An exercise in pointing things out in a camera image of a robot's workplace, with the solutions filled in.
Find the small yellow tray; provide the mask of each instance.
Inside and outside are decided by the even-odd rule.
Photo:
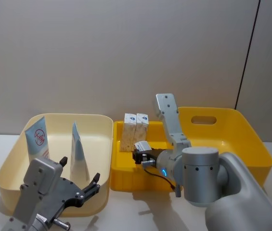
[[[272,167],[272,157],[244,116],[226,108],[180,107],[179,119],[184,134],[192,146],[216,147],[219,153],[238,155],[263,186]],[[116,191],[169,191],[164,180],[151,176],[136,165],[132,154],[120,152],[123,121],[114,123],[110,188]],[[150,122],[147,141],[152,148],[171,149],[161,122]]]
[[[50,159],[59,162],[68,157],[61,177],[69,179],[72,125],[76,121],[90,178],[101,174],[99,193],[81,208],[69,207],[62,216],[84,217],[101,211],[108,202],[113,121],[104,115],[42,114],[29,120],[24,130],[45,116]],[[24,130],[0,169],[0,195],[6,208],[13,212],[20,196],[20,185],[29,166]]]

